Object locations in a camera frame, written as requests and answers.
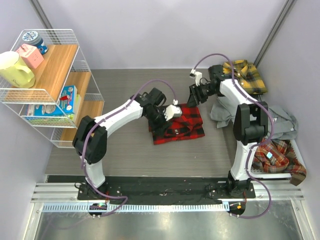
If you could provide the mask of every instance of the gray clothing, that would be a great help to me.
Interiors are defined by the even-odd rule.
[[[270,106],[268,111],[274,119],[272,139],[291,140],[297,137],[299,125],[295,116],[278,105]],[[210,118],[217,121],[217,128],[223,128],[229,124],[230,120],[233,123],[235,122],[236,112],[237,107],[231,104],[227,97],[219,96],[213,104]],[[271,123],[268,119],[268,136],[270,135],[270,129]]]

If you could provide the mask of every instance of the metal floor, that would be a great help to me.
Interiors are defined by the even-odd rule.
[[[208,78],[208,70],[202,69]],[[93,70],[93,76],[105,100],[103,113],[122,105],[144,83],[151,79],[167,80],[175,89],[180,103],[189,98],[190,69],[110,69]],[[164,92],[167,103],[173,99],[168,86],[150,84]],[[108,138],[103,171],[107,176],[153,177],[225,177],[230,170],[237,143],[232,126],[217,129],[209,113],[215,101],[212,96],[199,106],[205,136],[161,145],[153,145],[146,118],[132,121]],[[74,149],[53,147],[46,174],[83,175]]]
[[[246,205],[245,215],[257,215],[266,201]],[[247,220],[226,212],[119,213],[101,219],[87,213],[42,213],[36,240],[302,240],[291,201],[274,201],[263,217]]]

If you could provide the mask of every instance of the yellow mug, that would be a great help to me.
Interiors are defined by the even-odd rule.
[[[35,84],[35,75],[15,51],[0,54],[0,75],[17,88],[28,89]]]

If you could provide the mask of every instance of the red plaid shirt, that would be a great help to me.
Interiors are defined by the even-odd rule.
[[[291,183],[294,185],[300,184],[307,176],[306,168],[299,163],[288,140],[273,139],[259,146],[254,154],[252,167],[272,174],[291,173]]]
[[[164,136],[155,135],[149,123],[149,132],[152,132],[153,144],[165,144],[171,141],[197,139],[205,136],[199,109],[197,107],[187,107],[186,103],[178,106],[182,110],[182,116],[171,120],[172,125],[165,131]]]

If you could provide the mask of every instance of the shirt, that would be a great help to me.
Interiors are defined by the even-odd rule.
[[[232,64],[234,68],[234,78],[238,80],[241,87],[248,94],[263,94],[267,92],[265,83],[252,62],[236,60],[233,61]],[[222,66],[223,73],[231,77],[232,71],[229,62],[225,62]]]
[[[149,132],[152,132],[153,144],[165,144],[171,141],[197,139],[205,136],[199,109],[197,107],[187,107],[186,103],[178,106],[182,110],[182,115],[170,120],[172,125],[165,131],[163,136],[152,132],[152,125],[149,122]]]
[[[288,140],[273,139],[258,146],[252,167],[272,174],[291,173],[290,183],[295,186],[299,185],[307,176],[306,168],[298,161]]]

